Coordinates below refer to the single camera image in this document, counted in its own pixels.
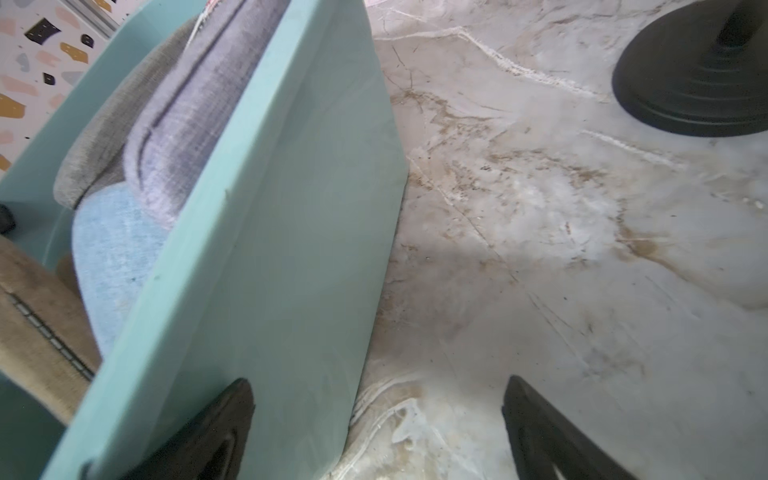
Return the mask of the purple felt case diagonal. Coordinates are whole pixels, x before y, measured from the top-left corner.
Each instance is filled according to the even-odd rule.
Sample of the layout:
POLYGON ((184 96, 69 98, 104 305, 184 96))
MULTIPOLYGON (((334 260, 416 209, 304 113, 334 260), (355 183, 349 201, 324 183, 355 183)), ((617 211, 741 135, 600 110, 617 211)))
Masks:
POLYGON ((124 150, 142 210, 171 229, 289 4, 209 1, 175 65, 138 116, 124 150))

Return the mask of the tan case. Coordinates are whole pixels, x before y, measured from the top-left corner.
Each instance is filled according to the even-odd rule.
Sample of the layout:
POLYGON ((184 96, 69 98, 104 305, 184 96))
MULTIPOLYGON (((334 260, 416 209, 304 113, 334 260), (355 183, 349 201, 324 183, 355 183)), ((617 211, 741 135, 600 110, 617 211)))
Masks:
POLYGON ((73 284, 1 239, 1 373, 69 425, 102 363, 73 284))

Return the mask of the teal plastic storage box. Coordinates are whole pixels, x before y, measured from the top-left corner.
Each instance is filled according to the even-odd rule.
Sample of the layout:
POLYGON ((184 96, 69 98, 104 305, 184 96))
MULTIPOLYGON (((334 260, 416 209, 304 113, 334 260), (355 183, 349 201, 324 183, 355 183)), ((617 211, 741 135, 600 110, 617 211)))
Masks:
MULTIPOLYGON (((151 1, 115 34, 1 186, 5 238, 52 272, 53 200, 75 138, 150 50, 202 8, 151 1)), ((339 460, 407 167, 360 1, 294 1, 58 441, 10 429, 45 479, 120 479, 231 383, 255 411, 236 479, 318 479, 339 460)))

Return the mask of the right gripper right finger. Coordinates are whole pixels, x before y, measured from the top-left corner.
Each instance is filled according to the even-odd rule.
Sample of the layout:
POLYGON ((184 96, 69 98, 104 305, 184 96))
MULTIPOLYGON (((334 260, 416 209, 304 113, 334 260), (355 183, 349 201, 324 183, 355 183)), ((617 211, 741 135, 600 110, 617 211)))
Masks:
POLYGON ((520 479, 635 480, 517 375, 508 380, 501 412, 520 479))

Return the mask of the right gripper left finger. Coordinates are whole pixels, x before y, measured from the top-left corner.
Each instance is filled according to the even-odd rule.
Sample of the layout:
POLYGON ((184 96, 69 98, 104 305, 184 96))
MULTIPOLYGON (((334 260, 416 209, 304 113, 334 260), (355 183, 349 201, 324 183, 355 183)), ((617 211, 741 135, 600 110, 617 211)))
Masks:
POLYGON ((126 479, 225 479, 238 476, 255 411, 249 381, 231 383, 126 479))

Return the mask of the light blue felt case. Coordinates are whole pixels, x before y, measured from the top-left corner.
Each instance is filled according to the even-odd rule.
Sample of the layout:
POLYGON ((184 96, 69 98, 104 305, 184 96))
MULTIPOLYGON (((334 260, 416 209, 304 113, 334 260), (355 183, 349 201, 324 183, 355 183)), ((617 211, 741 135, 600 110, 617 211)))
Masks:
POLYGON ((125 182, 88 196, 75 211, 75 272, 103 358, 112 351, 167 236, 125 182))

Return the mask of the grey felt case front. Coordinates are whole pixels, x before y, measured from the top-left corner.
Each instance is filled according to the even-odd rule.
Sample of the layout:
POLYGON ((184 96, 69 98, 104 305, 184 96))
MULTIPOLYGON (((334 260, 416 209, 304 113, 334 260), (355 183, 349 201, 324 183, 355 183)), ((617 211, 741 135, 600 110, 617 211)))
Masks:
POLYGON ((197 20, 182 24, 122 80, 86 125, 57 172, 53 197, 70 210, 123 181, 123 150, 138 116, 184 51, 197 20))

